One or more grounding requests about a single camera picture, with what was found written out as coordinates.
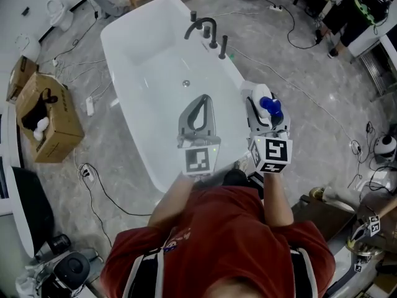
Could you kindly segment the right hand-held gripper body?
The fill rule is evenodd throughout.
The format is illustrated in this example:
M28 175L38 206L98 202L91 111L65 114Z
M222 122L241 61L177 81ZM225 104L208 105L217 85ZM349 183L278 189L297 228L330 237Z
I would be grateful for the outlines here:
M258 173L280 173L292 161L288 130L250 131L248 143Z

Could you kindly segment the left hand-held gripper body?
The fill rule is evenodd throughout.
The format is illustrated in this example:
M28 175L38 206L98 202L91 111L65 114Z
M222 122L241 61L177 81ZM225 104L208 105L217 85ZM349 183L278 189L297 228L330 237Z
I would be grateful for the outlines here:
M215 171L221 138L191 132L177 137L178 161L182 174L194 178L210 176Z

